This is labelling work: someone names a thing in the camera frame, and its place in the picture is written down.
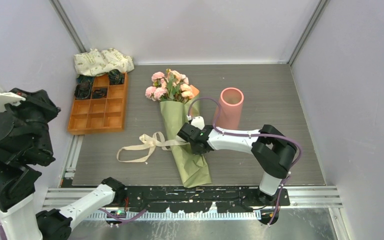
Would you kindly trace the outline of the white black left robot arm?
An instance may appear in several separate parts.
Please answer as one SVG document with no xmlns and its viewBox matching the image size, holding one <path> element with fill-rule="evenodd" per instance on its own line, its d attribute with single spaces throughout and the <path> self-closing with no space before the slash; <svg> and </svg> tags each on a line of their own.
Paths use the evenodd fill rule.
<svg viewBox="0 0 384 240">
<path fill-rule="evenodd" d="M 66 240 L 73 229 L 101 207 L 121 206 L 125 186 L 108 177 L 86 196 L 61 209 L 35 212 L 35 182 L 55 159 L 49 122 L 57 107 L 43 89 L 18 88 L 0 104 L 0 233 L 8 240 Z"/>
</svg>

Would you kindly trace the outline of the green paper flower bouquet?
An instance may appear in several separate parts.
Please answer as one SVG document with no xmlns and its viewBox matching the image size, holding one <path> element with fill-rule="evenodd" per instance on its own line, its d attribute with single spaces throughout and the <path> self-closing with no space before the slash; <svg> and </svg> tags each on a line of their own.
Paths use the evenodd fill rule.
<svg viewBox="0 0 384 240">
<path fill-rule="evenodd" d="M 196 117 L 200 114 L 199 104 L 192 103 L 200 96 L 199 90 L 190 85 L 185 74 L 171 69 L 165 73 L 155 72 L 151 81 L 152 85 L 145 90 L 145 97 L 159 102 L 168 147 L 182 185 L 191 188 L 210 184 L 212 179 L 205 157 L 193 154 L 191 145 L 177 136 L 183 124 L 188 121 L 187 116 Z"/>
</svg>

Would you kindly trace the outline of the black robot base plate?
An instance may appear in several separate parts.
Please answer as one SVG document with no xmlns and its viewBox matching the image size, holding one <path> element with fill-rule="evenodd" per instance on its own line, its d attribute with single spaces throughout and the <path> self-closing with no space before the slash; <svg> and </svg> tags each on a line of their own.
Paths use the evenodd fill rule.
<svg viewBox="0 0 384 240">
<path fill-rule="evenodd" d="M 127 186 L 122 197 L 107 204 L 122 210 L 148 213 L 206 213 L 215 205 L 217 213 L 249 213 L 270 209 L 277 200 L 262 198 L 257 186 Z"/>
</svg>

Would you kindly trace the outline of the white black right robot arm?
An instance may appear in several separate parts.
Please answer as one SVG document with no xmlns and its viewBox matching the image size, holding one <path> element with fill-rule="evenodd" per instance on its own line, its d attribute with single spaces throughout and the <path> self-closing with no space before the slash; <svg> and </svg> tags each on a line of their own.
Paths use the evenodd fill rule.
<svg viewBox="0 0 384 240">
<path fill-rule="evenodd" d="M 191 122 L 184 123 L 177 136 L 190 144 L 195 155 L 211 151 L 232 150 L 253 155 L 263 169 L 257 198 L 263 205 L 271 205 L 285 183 L 291 167 L 301 156 L 299 144 L 285 137 L 272 125 L 255 130 L 231 130 L 205 125 L 199 128 Z"/>
</svg>

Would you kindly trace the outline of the beige printed ribbon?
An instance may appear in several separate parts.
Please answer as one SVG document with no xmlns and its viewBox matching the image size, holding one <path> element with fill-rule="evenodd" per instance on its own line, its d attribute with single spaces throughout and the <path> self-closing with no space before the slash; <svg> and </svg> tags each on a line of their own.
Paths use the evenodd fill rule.
<svg viewBox="0 0 384 240">
<path fill-rule="evenodd" d="M 154 132 L 152 136 L 147 134 L 142 134 L 139 137 L 139 140 L 142 142 L 142 144 L 139 145 L 130 145 L 130 146 L 124 146 L 118 150 L 116 153 L 116 160 L 120 163 L 145 163 L 147 164 L 147 161 L 149 157 L 154 153 L 157 147 L 161 148 L 163 151 L 171 151 L 172 147 L 174 146 L 184 146 L 188 143 L 176 136 L 174 139 L 166 139 L 164 134 L 160 131 Z M 132 160 L 122 160 L 121 159 L 121 152 L 122 151 L 143 151 L 148 150 L 147 155 L 132 159 Z"/>
</svg>

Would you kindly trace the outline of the pink cylindrical vase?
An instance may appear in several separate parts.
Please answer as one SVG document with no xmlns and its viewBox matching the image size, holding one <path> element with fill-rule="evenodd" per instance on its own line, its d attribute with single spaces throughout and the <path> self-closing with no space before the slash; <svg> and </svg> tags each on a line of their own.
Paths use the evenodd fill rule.
<svg viewBox="0 0 384 240">
<path fill-rule="evenodd" d="M 223 129 L 237 130 L 244 104 L 243 92 L 235 87 L 225 88 L 220 93 L 218 103 L 221 106 L 221 113 L 217 117 L 219 110 L 217 107 L 213 118 L 215 125 Z"/>
</svg>

